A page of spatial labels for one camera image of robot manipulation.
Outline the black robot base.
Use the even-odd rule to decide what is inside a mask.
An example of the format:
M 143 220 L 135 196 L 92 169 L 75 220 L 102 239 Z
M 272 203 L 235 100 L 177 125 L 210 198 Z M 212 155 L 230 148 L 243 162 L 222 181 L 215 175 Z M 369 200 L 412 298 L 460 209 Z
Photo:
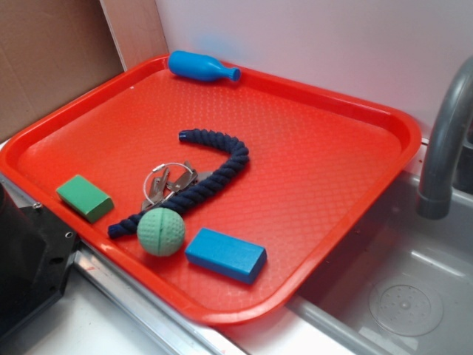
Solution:
M 1 340 L 63 297 L 77 245 L 47 207 L 19 207 L 1 187 Z

